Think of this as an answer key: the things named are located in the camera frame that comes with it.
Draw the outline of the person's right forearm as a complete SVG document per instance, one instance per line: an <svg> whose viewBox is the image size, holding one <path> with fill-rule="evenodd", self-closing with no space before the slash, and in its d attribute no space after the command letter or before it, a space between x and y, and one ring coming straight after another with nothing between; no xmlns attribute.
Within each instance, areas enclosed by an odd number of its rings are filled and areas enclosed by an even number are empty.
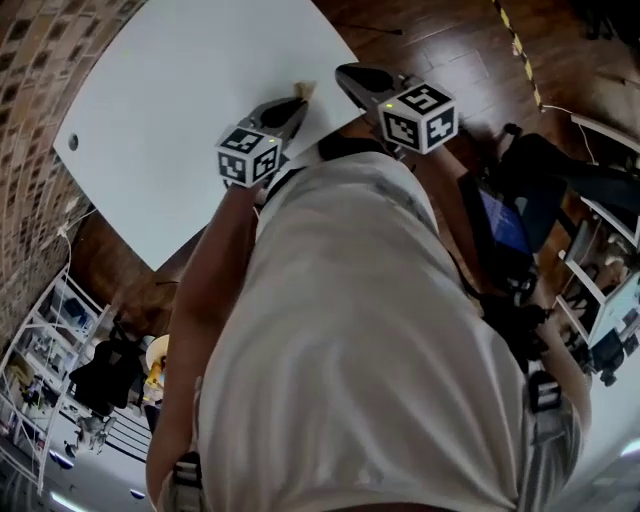
<svg viewBox="0 0 640 512"><path fill-rule="evenodd" d="M445 146L426 155L418 155L413 159L413 165L416 178L435 201L436 209L473 282L479 291L484 291L485 275L458 184L458 180L467 174L467 169Z"/></svg>

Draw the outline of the round wooden table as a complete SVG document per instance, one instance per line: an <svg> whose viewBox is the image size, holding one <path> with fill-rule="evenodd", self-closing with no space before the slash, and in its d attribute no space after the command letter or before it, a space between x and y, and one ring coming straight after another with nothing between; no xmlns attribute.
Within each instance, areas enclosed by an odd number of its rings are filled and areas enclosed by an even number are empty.
<svg viewBox="0 0 640 512"><path fill-rule="evenodd" d="M169 335L163 335L155 338L149 347L147 348L145 354L146 365L148 369L148 375L151 368L152 363L161 356L167 356L169 344ZM144 383L144 397L143 400L150 404L159 403L163 399L164 388L163 389L152 389L146 384L146 380Z"/></svg>

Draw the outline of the white metal shelf rack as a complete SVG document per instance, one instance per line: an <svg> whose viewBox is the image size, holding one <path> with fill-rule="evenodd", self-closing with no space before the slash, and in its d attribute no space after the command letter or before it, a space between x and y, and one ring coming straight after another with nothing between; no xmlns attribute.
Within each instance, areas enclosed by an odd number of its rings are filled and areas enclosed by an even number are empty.
<svg viewBox="0 0 640 512"><path fill-rule="evenodd" d="M109 308L99 306L64 266L0 356L0 460L38 493L64 416L89 410L72 397L70 374L89 361Z"/></svg>

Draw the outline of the white desk frame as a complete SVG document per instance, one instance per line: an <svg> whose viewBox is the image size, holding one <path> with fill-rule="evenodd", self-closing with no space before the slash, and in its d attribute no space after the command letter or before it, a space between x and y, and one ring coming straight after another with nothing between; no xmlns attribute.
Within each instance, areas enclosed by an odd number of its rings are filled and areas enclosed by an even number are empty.
<svg viewBox="0 0 640 512"><path fill-rule="evenodd" d="M640 324L640 216L626 225L610 209L583 198L589 216L558 252L571 277L556 304L591 347L610 331Z"/></svg>

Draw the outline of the black office chair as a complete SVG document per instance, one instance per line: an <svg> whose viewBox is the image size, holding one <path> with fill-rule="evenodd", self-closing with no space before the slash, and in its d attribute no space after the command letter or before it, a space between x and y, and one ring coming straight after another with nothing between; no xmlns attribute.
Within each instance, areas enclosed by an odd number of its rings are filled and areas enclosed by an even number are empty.
<svg viewBox="0 0 640 512"><path fill-rule="evenodd" d="M73 398L102 418L115 408L124 409L131 387L144 376L142 355L140 343L128 338L116 318L109 337L96 345L92 359L71 372Z"/></svg>
<svg viewBox="0 0 640 512"><path fill-rule="evenodd" d="M540 251L556 222L574 234L575 227L561 208L569 191L640 216L640 178L573 159L541 135L525 134L516 124L506 124L504 132L513 140L494 178L498 189L517 205L533 252Z"/></svg>

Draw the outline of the person's left forearm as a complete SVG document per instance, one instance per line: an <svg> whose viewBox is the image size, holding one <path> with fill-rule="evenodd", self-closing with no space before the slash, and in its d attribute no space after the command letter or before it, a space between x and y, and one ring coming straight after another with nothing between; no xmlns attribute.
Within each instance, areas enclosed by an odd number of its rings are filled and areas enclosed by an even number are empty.
<svg viewBox="0 0 640 512"><path fill-rule="evenodd" d="M230 187L206 226L179 281L170 323L170 344L215 338L236 303L253 252L259 185Z"/></svg>

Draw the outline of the white rectangular table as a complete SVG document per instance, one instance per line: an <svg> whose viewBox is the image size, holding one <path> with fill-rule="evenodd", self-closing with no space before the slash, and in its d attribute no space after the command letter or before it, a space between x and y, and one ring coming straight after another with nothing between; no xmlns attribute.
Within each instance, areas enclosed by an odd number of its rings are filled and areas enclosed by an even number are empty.
<svg viewBox="0 0 640 512"><path fill-rule="evenodd" d="M215 145L258 105L315 89L287 148L302 159L358 116L338 87L355 55L312 0L148 0L85 79L54 141L85 195L160 268L225 188Z"/></svg>

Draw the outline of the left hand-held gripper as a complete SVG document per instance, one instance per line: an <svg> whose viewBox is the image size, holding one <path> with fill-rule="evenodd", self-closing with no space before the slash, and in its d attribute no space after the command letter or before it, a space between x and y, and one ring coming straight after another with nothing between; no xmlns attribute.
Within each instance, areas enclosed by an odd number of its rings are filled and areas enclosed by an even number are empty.
<svg viewBox="0 0 640 512"><path fill-rule="evenodd" d="M252 188L269 182L280 169L285 151L299 132L309 104L299 97L263 103L238 125L229 125L216 143L217 170L223 183ZM277 137L251 128L273 128Z"/></svg>

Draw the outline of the yellow black floor tape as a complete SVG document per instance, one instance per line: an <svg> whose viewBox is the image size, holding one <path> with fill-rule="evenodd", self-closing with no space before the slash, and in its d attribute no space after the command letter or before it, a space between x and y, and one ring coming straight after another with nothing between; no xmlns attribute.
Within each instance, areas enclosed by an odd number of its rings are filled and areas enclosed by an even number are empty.
<svg viewBox="0 0 640 512"><path fill-rule="evenodd" d="M542 98L541 98L538 86L537 86L535 78L534 78L533 67L532 67L532 64L531 64L531 62L530 62L525 50L524 50L524 46L523 46L523 44L521 42L521 39L520 39L519 35L517 34L516 30L514 29L512 23L511 23L511 20L510 20L510 18L508 16L507 12L505 11L504 7L500 3L500 1L499 0L491 0L491 3L493 4L495 10L497 11L497 13L498 13L503 25L506 27L506 29L508 30L509 34L511 35L512 49L514 50L514 54L520 58L523 66L524 66L526 79L527 79L528 83L530 84L536 107L538 108L538 110L540 112L543 112L544 111L544 106L543 106L543 102L542 102Z"/></svg>

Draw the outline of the black laptop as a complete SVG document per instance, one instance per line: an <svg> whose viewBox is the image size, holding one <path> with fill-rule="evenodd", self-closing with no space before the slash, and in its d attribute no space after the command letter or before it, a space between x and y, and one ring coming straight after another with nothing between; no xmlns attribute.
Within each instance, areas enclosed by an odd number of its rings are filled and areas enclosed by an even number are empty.
<svg viewBox="0 0 640 512"><path fill-rule="evenodd" d="M519 213L503 197L485 186L474 193L473 226L483 250L498 261L528 265L533 254Z"/></svg>

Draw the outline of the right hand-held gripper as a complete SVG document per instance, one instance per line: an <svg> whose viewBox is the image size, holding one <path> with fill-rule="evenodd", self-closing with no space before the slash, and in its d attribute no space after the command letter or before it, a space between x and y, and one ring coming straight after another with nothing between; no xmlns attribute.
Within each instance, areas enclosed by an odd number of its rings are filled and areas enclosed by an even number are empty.
<svg viewBox="0 0 640 512"><path fill-rule="evenodd" d="M377 112L378 97L393 96L378 106L382 133L388 142L425 155L458 134L455 98L426 82L409 88L415 80L412 74L350 63L336 68L335 79L368 120Z"/></svg>

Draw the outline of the person's white shirt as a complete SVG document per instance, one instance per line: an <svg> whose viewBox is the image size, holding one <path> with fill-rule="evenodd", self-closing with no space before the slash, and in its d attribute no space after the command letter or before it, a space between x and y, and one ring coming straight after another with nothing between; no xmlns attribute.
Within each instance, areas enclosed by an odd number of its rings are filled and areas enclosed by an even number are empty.
<svg viewBox="0 0 640 512"><path fill-rule="evenodd" d="M534 389L466 294L437 214L378 152L279 187L219 335L169 339L154 512L547 508L590 428L586 377L547 320Z"/></svg>

